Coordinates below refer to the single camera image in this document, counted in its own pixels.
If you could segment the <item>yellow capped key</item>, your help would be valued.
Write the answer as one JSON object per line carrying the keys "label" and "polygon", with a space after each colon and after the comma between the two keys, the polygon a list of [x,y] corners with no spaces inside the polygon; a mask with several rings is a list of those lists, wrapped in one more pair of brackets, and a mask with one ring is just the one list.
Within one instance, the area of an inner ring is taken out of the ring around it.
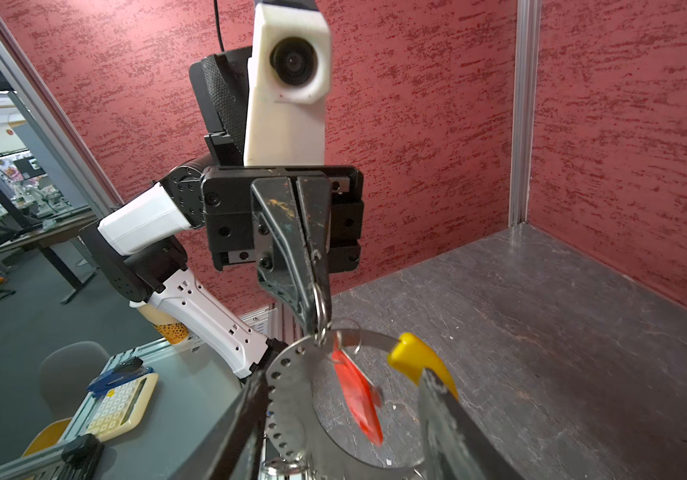
{"label": "yellow capped key", "polygon": [[451,372],[443,360],[439,358],[439,355],[415,334],[405,332],[399,336],[397,345],[387,356],[387,364],[397,372],[407,376],[415,385],[419,385],[423,370],[429,368],[439,376],[453,397],[459,400],[459,392],[457,392],[457,386],[455,386]]}

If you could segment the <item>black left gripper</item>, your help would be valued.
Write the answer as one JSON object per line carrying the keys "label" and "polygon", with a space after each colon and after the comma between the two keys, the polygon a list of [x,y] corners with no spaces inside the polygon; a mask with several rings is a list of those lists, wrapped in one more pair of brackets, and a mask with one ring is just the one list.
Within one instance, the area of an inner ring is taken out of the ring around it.
{"label": "black left gripper", "polygon": [[343,165],[216,166],[202,193],[214,267],[254,262],[256,250],[261,288],[292,310],[305,334],[322,338],[330,271],[359,267],[363,173]]}

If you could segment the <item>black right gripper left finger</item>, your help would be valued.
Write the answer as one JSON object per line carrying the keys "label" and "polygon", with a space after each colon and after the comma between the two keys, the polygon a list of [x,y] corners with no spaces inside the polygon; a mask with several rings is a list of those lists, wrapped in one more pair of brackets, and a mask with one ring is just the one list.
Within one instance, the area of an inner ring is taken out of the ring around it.
{"label": "black right gripper left finger", "polygon": [[265,370],[252,375],[170,479],[258,479],[269,409]]}

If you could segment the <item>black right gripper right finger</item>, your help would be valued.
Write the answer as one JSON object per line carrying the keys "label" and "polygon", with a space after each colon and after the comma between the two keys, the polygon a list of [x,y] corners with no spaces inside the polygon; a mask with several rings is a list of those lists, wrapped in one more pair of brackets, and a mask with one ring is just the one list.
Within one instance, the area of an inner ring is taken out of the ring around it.
{"label": "black right gripper right finger", "polygon": [[521,478],[429,368],[419,378],[419,422],[425,478]]}

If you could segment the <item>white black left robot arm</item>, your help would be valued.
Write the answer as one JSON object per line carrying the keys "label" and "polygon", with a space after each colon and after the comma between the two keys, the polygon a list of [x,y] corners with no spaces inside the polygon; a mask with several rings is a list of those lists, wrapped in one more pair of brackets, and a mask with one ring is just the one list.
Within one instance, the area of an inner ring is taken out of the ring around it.
{"label": "white black left robot arm", "polygon": [[365,211],[363,174],[353,166],[244,163],[251,54],[244,47],[191,66],[208,153],[80,233],[131,306],[161,311],[161,332],[185,326],[239,378],[265,368],[283,343],[247,326],[197,280],[178,234],[205,228],[217,270],[255,263],[261,288],[316,335],[331,324],[331,275],[359,265]]}

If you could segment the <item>red capped key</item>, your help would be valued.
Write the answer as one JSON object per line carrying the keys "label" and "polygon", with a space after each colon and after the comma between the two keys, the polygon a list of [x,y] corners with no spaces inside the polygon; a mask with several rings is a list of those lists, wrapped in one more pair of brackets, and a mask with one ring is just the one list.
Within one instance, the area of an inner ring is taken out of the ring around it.
{"label": "red capped key", "polygon": [[365,374],[343,349],[332,352],[335,372],[345,398],[345,404],[367,440],[375,446],[383,444],[383,430],[377,416],[375,390]]}

